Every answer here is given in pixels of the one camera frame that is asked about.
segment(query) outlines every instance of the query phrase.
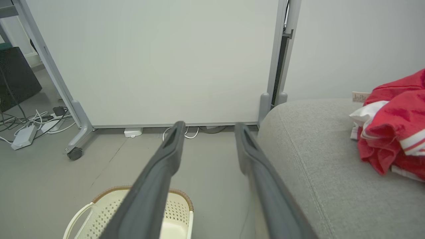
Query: whiteboard frame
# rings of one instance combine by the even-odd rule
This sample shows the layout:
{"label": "whiteboard frame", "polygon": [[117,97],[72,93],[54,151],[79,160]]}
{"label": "whiteboard frame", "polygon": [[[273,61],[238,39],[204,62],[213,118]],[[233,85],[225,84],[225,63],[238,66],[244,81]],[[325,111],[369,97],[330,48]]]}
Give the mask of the whiteboard frame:
{"label": "whiteboard frame", "polygon": [[[279,0],[278,1],[278,11],[276,16],[276,25],[275,25],[275,36],[273,40],[273,48],[272,48],[272,58],[270,62],[270,71],[269,71],[269,80],[267,84],[267,92],[263,93],[263,96],[258,96],[260,102],[259,109],[259,119],[256,122],[243,122],[247,125],[259,125],[262,119],[266,116],[266,114],[271,109],[273,88],[275,84],[275,78],[278,68],[278,58],[279,58],[279,49],[281,47],[282,42],[282,33],[284,26],[284,15],[286,9],[287,0]],[[27,4],[27,0],[16,0],[15,1],[16,8],[18,10],[19,16],[24,18],[23,24],[31,39],[33,40],[37,49],[39,49],[40,58],[48,70],[52,81],[54,82],[59,94],[65,101],[66,106],[70,109],[70,112],[73,118],[76,120],[78,126],[82,124],[80,119],[87,118],[86,115],[81,115],[82,110],[77,110],[76,112],[73,108],[72,101],[75,99],[72,97],[70,91],[68,90],[53,58],[49,54],[48,47],[46,46],[42,35],[35,23],[34,18],[32,17],[31,11]],[[236,122],[214,122],[214,123],[188,123],[187,126],[220,126],[220,125],[235,125]],[[169,127],[173,124],[149,124],[149,125],[93,125],[93,128],[143,128],[143,127]]]}

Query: clothing tag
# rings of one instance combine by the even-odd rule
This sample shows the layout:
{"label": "clothing tag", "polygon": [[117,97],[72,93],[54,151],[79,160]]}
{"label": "clothing tag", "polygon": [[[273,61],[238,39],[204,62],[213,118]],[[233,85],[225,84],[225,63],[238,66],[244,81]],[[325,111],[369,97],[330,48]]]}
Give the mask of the clothing tag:
{"label": "clothing tag", "polygon": [[366,99],[371,95],[370,93],[364,92],[355,92],[353,91],[353,102],[361,102],[364,103]]}

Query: red clothing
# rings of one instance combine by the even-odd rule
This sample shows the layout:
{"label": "red clothing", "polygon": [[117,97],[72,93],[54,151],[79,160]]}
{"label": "red clothing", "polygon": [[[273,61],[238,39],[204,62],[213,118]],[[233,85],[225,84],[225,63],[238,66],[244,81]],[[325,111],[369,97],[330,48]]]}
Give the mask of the red clothing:
{"label": "red clothing", "polygon": [[376,87],[364,105],[386,100],[357,144],[360,157],[384,175],[392,164],[425,180],[425,69]]}

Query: whiteboard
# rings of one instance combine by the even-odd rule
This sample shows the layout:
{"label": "whiteboard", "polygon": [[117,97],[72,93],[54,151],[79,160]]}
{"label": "whiteboard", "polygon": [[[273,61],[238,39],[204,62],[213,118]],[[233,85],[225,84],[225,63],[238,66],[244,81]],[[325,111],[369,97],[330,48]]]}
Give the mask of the whiteboard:
{"label": "whiteboard", "polygon": [[257,122],[278,2],[27,1],[94,126]]}

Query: black cabinet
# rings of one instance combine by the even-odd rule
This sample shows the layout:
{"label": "black cabinet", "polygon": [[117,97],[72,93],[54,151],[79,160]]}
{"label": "black cabinet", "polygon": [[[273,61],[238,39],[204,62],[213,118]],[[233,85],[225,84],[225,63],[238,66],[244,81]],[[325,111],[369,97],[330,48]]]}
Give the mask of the black cabinet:
{"label": "black cabinet", "polygon": [[1,112],[16,105],[6,87],[5,80],[19,103],[42,89],[19,47],[0,51],[0,68]]}

